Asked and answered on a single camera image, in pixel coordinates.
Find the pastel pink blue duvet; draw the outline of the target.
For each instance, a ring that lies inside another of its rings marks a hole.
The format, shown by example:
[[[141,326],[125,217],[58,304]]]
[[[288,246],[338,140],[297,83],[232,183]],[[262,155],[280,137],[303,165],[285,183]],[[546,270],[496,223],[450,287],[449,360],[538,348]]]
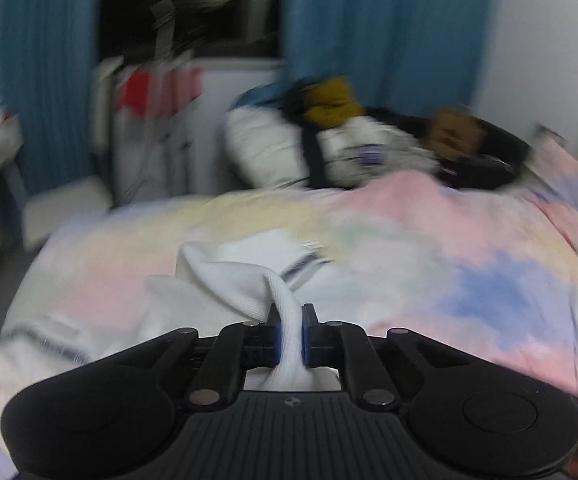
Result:
[[[528,168],[498,192],[399,171],[69,221],[0,335],[0,479],[578,479],[578,160],[547,141]],[[337,390],[190,405],[193,348],[219,335],[193,327],[85,364],[8,336],[54,310],[108,326],[183,244],[270,230],[351,278],[353,312],[317,317],[365,330],[395,408],[356,405],[334,368]]]

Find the blue curtain left panel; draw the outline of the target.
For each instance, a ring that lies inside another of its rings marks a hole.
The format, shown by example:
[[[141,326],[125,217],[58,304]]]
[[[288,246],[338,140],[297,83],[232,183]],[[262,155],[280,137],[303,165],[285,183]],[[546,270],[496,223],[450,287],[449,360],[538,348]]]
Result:
[[[88,176],[98,0],[0,0],[0,100],[32,194]]]

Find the blue curtain panel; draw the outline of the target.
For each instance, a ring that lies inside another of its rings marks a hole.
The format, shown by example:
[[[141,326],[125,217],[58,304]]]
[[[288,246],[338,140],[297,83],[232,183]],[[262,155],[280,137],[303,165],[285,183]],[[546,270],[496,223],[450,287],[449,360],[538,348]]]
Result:
[[[430,116],[471,103],[490,0],[281,0],[281,80],[343,76],[369,107]]]
[[[0,0],[0,100],[32,194],[88,176],[98,0]]]

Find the mustard yellow garment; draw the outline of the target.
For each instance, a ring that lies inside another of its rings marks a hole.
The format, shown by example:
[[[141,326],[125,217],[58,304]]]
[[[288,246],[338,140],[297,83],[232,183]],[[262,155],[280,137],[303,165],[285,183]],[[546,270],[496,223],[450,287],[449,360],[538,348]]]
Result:
[[[342,76],[309,84],[301,96],[302,118],[322,129],[338,128],[365,113],[365,108],[355,100],[351,84]]]

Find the white pillow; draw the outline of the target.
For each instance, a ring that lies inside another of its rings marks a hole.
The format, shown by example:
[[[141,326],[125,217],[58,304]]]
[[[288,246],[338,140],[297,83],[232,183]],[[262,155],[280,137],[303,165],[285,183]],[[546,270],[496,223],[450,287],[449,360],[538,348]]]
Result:
[[[225,152],[239,177],[253,188],[303,188],[309,170],[301,129],[275,108],[235,107],[225,115]]]

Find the blue curtain right panel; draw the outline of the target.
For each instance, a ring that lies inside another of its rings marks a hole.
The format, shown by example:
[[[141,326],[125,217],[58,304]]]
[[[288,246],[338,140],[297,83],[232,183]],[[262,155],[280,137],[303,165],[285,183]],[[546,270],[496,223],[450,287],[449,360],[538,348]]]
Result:
[[[369,107],[430,116],[471,103],[490,0],[281,0],[281,80],[343,76]]]

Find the white hooded sweatshirt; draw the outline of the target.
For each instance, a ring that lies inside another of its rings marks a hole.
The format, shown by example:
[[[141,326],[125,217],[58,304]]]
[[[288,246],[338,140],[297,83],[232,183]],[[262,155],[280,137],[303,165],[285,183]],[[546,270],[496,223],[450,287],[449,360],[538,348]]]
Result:
[[[353,312],[351,278],[318,249],[283,230],[222,244],[188,242],[178,249],[173,275],[152,275],[137,310],[95,323],[93,315],[50,311],[20,321],[9,337],[25,336],[52,356],[85,364],[178,327],[201,336],[238,322],[266,322],[279,314],[279,362],[258,365],[245,385],[253,390],[327,391],[340,387],[329,367],[308,368],[302,357],[302,307],[325,316]]]

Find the white grey crumpled clothes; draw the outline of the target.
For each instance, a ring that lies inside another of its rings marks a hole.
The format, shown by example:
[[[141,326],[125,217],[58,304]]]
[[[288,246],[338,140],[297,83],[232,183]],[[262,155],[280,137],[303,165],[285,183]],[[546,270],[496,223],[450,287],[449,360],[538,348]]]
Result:
[[[415,136],[369,116],[321,131],[318,143],[326,176],[339,188],[357,188],[394,171],[438,170],[434,155]]]

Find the red cloth on stand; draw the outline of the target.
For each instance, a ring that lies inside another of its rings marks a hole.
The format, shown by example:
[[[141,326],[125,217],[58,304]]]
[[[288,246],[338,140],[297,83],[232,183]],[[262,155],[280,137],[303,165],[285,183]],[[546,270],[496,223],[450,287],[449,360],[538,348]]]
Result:
[[[133,70],[118,85],[116,107],[139,118],[173,117],[201,96],[201,74],[198,67],[175,68],[164,74]]]

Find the dark window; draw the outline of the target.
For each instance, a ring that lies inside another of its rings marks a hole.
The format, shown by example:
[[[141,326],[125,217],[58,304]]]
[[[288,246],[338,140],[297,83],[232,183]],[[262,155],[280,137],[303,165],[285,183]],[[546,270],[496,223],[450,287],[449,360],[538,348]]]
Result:
[[[99,0],[99,60],[155,56],[157,29],[173,22],[172,52],[199,58],[277,58],[280,0]]]

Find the silver folding stand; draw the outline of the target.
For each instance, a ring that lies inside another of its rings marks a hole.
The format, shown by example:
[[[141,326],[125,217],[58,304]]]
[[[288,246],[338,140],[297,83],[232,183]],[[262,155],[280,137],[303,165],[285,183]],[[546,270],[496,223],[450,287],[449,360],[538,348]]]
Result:
[[[129,183],[118,189],[121,204],[146,193],[173,197],[191,192],[193,135],[188,116],[200,96],[199,70],[193,50],[178,52],[174,47],[176,11],[174,0],[161,0],[150,8],[155,56],[129,72],[117,94],[119,110],[143,127],[137,166]]]

